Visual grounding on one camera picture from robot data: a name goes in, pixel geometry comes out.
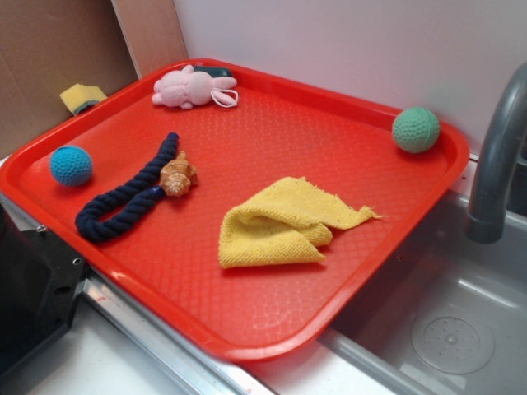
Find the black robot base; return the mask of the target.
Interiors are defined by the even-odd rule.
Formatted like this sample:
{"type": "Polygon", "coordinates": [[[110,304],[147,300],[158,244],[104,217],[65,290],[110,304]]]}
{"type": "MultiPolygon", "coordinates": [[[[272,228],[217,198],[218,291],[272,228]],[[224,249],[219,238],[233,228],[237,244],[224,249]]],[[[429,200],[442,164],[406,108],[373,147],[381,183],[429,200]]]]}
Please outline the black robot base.
{"type": "Polygon", "coordinates": [[[1,209],[1,377],[69,331],[84,257],[52,230],[19,230],[1,209]]]}

